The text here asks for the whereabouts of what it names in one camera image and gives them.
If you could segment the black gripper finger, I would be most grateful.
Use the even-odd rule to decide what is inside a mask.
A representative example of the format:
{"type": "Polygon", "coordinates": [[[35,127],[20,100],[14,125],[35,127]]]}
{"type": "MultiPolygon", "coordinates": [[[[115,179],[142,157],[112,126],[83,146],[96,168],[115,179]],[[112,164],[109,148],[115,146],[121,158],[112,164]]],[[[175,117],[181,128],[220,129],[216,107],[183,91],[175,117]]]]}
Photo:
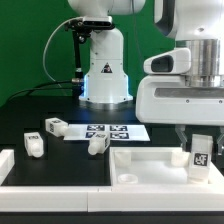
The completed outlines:
{"type": "Polygon", "coordinates": [[[175,126],[175,132],[181,141],[181,147],[183,150],[186,150],[187,148],[187,135],[185,134],[185,125],[176,125],[175,126]]]}
{"type": "Polygon", "coordinates": [[[218,154],[222,154],[224,151],[224,126],[219,128],[220,134],[217,138],[217,147],[218,147],[218,154]]]}

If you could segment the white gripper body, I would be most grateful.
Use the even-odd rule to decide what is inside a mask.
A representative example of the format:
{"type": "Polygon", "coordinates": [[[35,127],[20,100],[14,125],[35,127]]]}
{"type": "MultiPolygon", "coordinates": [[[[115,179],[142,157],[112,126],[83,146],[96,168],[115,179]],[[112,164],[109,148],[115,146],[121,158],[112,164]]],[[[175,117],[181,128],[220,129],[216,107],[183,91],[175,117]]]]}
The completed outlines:
{"type": "Polygon", "coordinates": [[[224,126],[224,89],[187,87],[191,52],[175,48],[144,61],[136,117],[142,123],[224,126]]]}

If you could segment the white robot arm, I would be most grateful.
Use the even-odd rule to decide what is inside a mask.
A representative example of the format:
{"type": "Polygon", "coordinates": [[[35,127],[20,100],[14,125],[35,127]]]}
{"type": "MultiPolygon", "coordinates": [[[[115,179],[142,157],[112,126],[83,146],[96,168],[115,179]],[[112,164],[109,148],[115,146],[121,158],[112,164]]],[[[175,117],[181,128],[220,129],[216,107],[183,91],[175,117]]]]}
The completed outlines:
{"type": "Polygon", "coordinates": [[[146,0],[68,0],[76,27],[90,35],[90,67],[79,99],[95,107],[135,102],[143,123],[224,127],[224,0],[153,0],[153,23],[175,47],[141,59],[135,96],[123,70],[123,34],[115,15],[140,12],[146,0]]]}

